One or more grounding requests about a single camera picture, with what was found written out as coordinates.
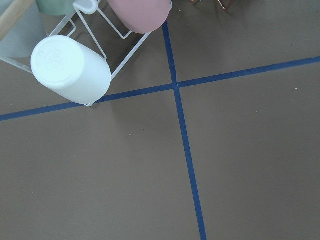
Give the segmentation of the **wooden plank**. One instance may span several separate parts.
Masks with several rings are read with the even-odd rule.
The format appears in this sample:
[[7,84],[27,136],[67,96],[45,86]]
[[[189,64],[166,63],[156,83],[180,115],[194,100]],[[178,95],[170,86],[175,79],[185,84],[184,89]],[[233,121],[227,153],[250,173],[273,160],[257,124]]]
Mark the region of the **wooden plank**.
[[19,22],[26,11],[35,3],[35,0],[14,0],[0,16],[0,41]]

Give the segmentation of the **green cup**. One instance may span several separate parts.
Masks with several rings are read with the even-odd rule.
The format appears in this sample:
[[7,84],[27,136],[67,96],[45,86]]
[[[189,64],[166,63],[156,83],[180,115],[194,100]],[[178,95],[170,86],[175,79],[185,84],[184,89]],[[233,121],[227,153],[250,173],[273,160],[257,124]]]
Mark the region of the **green cup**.
[[74,11],[75,0],[36,0],[39,11],[49,16],[68,15]]

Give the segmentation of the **white cup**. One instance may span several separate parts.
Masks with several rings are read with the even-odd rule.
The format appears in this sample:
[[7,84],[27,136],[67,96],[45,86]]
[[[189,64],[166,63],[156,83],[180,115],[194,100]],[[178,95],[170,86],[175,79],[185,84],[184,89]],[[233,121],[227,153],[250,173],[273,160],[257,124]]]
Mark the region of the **white cup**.
[[111,84],[107,61],[63,35],[40,41],[32,52],[30,64],[39,83],[77,104],[92,106],[107,93]]

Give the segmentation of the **pink cup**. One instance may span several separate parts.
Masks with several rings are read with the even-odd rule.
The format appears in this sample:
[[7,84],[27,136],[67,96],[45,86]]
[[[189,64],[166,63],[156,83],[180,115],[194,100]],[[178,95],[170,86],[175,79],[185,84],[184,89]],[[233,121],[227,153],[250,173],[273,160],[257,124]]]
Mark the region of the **pink cup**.
[[127,29],[137,34],[160,28],[172,9],[170,0],[109,0],[108,4]]

